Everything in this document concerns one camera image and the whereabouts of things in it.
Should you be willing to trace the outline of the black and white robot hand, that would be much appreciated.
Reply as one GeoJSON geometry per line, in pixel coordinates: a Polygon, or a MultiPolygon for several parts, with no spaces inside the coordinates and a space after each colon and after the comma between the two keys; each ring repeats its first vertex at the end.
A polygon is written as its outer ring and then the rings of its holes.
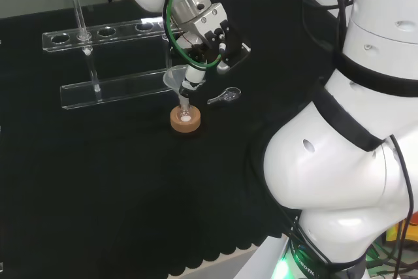
{"type": "Polygon", "coordinates": [[[170,17],[183,32],[174,40],[174,47],[187,64],[179,87],[184,97],[200,88],[207,71],[227,73],[251,52],[249,41],[229,21],[221,3],[199,3],[188,10],[176,5],[170,17]]]}

